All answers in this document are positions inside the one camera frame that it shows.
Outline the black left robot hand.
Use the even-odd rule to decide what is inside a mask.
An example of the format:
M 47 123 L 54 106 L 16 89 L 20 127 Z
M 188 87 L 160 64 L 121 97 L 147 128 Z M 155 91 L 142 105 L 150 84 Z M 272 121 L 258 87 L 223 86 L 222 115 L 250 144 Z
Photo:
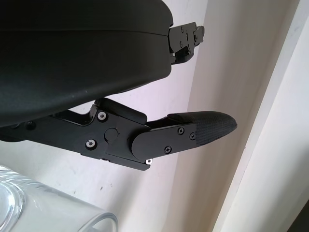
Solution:
M 3 0 L 0 139 L 33 141 L 145 171 L 154 158 L 216 141 L 227 114 L 148 121 L 109 99 L 189 61 L 204 27 L 173 25 L 161 0 Z

